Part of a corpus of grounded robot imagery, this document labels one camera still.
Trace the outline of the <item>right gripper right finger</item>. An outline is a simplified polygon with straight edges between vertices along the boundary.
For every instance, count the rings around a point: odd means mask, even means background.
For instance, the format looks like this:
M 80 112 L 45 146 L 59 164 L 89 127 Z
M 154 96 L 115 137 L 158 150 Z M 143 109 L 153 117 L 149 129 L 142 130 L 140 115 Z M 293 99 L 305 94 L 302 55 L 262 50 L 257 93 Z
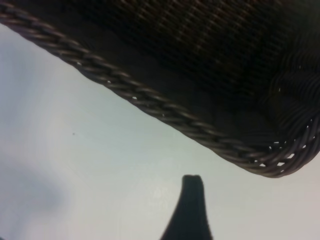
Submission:
M 195 225 L 200 235 L 200 240 L 213 240 L 209 220 L 207 217 L 205 189 L 202 178 L 199 175 L 193 176 L 194 181 L 194 203 L 193 212 L 195 214 Z

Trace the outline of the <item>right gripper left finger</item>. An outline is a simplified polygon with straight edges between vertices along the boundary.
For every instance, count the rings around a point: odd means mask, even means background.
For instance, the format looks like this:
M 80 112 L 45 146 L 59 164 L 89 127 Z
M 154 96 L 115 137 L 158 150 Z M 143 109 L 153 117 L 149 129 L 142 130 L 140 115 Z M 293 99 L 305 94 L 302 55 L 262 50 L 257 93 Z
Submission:
M 182 186 L 179 199 L 173 214 L 162 234 L 161 240 L 185 240 L 189 227 L 191 225 L 191 217 L 189 214 L 193 203 L 192 197 L 193 177 L 184 175 L 182 177 Z

